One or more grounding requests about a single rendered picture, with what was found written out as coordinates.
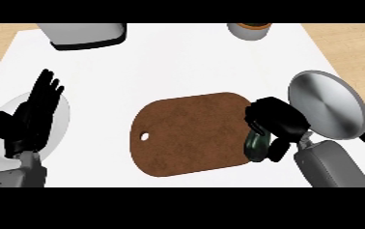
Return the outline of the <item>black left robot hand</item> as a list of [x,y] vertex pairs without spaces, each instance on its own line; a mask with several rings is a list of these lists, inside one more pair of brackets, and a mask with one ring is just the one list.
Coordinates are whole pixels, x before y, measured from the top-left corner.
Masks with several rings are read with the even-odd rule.
[[38,152],[47,144],[47,128],[63,91],[59,83],[54,73],[44,69],[14,114],[0,111],[0,138],[4,140],[5,158],[14,158],[25,151]]

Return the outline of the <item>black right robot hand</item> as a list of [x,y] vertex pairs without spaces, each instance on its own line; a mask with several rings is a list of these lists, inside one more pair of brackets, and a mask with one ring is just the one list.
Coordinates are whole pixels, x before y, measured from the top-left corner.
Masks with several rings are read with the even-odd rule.
[[245,108],[245,122],[258,135],[270,135],[266,158],[277,162],[310,127],[302,113],[285,101],[267,97]]

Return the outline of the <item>dark green eggplant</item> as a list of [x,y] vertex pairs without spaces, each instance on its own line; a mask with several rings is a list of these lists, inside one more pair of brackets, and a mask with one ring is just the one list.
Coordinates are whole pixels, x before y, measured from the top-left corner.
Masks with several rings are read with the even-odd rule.
[[267,155],[270,135],[258,135],[252,130],[243,143],[243,154],[251,162],[261,162]]

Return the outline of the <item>brown wooden cutting board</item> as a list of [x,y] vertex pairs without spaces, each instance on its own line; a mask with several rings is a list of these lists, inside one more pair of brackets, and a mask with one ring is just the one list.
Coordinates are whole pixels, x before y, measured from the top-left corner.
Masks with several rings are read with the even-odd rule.
[[131,124],[130,152],[140,171],[168,177],[245,164],[249,101],[233,93],[158,100]]

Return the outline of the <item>white round plate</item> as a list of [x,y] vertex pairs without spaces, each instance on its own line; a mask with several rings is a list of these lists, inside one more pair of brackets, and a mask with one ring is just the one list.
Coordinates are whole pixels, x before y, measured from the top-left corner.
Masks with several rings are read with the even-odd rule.
[[[7,114],[13,115],[19,105],[26,101],[29,93],[23,93],[13,97],[0,105],[0,111],[4,111]],[[69,104],[65,96],[60,96],[56,110],[53,112],[51,124],[47,128],[47,144],[42,149],[38,151],[39,160],[44,160],[56,147],[59,146],[68,125],[69,125]],[[4,140],[0,138],[0,171],[16,169],[20,167],[20,161],[16,158],[5,158],[5,148]]]

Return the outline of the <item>white appliance with black base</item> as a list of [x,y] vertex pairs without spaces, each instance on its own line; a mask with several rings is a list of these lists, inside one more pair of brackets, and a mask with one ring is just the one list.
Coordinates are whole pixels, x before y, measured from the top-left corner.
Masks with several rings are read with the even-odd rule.
[[110,46],[127,38],[125,23],[38,23],[37,26],[59,51]]

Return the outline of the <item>grey cup with orange rim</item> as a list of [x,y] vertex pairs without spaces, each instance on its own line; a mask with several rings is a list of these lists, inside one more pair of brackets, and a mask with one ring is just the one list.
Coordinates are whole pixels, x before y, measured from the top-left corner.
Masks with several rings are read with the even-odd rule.
[[227,23],[227,30],[230,34],[240,40],[257,41],[267,33],[270,24],[246,25],[245,23]]

